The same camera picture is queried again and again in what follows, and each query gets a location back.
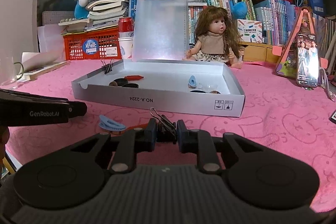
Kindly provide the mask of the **long-haired doll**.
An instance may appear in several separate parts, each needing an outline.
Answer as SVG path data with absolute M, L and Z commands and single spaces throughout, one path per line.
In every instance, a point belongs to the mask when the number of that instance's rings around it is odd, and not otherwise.
M 237 27 L 221 7 L 206 7 L 199 15 L 195 44 L 186 52 L 185 60 L 220 62 L 232 68 L 242 67 L 240 36 Z

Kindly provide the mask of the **row of shelf books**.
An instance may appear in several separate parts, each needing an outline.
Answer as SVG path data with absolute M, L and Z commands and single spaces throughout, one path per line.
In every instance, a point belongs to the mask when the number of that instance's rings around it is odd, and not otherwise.
M 242 0 L 248 7 L 245 17 L 247 20 L 260 21 L 263 28 L 263 42 L 272 46 L 283 46 L 287 42 L 294 21 L 297 17 L 298 7 L 284 0 L 264 0 L 254 4 L 252 0 Z M 130 0 L 129 15 L 135 23 L 137 0 Z M 201 2 L 189 2 L 187 0 L 187 41 L 189 48 L 195 44 L 195 29 L 200 13 L 206 6 L 217 6 L 227 10 L 229 18 L 237 25 L 237 19 L 231 17 L 228 0 L 202 0 Z

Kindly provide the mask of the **brown walnut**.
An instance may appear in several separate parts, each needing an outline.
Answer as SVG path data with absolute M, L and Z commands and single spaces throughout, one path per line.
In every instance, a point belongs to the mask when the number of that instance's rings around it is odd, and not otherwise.
M 211 94 L 221 94 L 219 91 L 216 91 L 216 90 L 212 90 L 210 91 Z
M 118 83 L 116 83 L 116 81 L 112 81 L 109 83 L 109 86 L 118 86 Z

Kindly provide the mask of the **colourful remote control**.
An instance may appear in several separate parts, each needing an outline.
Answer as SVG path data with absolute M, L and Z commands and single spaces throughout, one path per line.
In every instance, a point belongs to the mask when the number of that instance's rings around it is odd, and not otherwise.
M 336 111 L 333 112 L 333 114 L 329 118 L 329 121 L 331 121 L 332 123 L 336 124 Z

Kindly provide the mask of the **blue plush toy left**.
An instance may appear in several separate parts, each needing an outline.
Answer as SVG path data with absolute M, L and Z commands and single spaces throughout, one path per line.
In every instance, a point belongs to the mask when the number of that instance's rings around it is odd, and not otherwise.
M 76 1 L 76 6 L 74 10 L 74 18 L 75 19 L 86 19 L 89 14 L 89 11 L 87 10 L 87 6 L 96 0 L 75 0 L 75 1 Z

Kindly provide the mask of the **red plastic basket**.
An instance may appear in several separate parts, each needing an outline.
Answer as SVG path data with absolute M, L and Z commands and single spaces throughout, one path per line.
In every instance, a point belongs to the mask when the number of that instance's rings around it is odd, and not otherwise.
M 121 60 L 118 28 L 63 36 L 66 60 Z

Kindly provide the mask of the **translucent clipboard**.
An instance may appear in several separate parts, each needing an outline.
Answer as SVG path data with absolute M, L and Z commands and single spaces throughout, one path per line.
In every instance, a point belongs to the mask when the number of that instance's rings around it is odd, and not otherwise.
M 132 60 L 181 60 L 189 48 L 187 0 L 137 0 Z

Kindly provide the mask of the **clear plastic cup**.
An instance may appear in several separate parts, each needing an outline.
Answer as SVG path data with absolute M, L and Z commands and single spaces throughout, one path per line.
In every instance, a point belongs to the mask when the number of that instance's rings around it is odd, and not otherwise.
M 218 86 L 215 85 L 215 84 L 204 84 L 204 83 L 200 84 L 200 89 L 202 89 L 206 93 L 210 93 L 212 91 L 217 91 L 217 87 Z

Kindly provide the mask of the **red soda can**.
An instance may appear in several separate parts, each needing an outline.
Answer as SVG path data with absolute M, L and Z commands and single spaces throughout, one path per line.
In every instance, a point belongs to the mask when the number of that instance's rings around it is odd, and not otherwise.
M 118 21 L 118 35 L 120 38 L 132 38 L 134 36 L 134 20 L 131 17 L 120 18 Z

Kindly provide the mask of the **black binder clip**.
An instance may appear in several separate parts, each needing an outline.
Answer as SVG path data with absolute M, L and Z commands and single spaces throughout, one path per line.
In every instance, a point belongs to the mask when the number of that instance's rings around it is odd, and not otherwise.
M 113 59 L 109 59 L 107 61 L 101 60 L 101 63 L 102 63 L 102 69 L 106 75 L 112 71 L 114 63 Z
M 161 115 L 150 108 L 150 114 L 157 120 L 156 141 L 158 143 L 177 143 L 176 123 L 171 122 L 165 115 Z

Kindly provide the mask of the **open book at left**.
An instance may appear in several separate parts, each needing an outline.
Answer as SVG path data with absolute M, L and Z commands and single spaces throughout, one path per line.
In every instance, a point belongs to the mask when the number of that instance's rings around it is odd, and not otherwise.
M 64 50 L 50 52 L 23 52 L 22 65 L 24 68 L 23 76 L 19 80 L 34 81 L 39 76 L 59 69 L 68 64 Z

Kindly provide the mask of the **black round cap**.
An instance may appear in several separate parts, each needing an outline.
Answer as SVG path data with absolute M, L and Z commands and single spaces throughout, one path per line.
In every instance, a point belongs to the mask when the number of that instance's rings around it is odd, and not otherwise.
M 128 80 L 125 78 L 115 79 L 114 82 L 117 84 L 117 86 L 124 86 L 128 84 Z
M 191 91 L 189 91 L 190 93 L 207 93 L 207 92 L 205 92 L 205 91 L 203 91 L 203 90 L 200 90 L 200 89 L 193 89 L 193 90 L 191 90 Z
M 136 83 L 127 83 L 122 86 L 123 88 L 139 88 L 139 85 Z

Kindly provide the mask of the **wooden drawer box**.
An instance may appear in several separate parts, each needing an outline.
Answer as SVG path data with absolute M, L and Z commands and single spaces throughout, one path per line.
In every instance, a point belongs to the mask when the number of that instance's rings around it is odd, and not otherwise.
M 282 54 L 282 46 L 272 46 L 263 43 L 241 42 L 244 47 L 244 61 L 277 63 Z

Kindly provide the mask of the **black binder clip on box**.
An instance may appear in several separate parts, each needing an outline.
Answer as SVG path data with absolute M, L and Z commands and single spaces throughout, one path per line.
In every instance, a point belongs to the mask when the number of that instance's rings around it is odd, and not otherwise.
M 112 71 L 114 63 L 113 59 L 109 59 L 107 61 L 101 60 L 101 63 L 102 63 L 102 69 L 106 75 Z

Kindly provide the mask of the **red orange clip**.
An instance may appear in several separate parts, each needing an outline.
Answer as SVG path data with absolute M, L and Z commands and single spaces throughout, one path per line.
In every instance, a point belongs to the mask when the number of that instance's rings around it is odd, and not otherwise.
M 125 76 L 124 79 L 126 79 L 127 81 L 139 81 L 139 80 L 143 79 L 143 76 L 131 75 L 131 76 Z

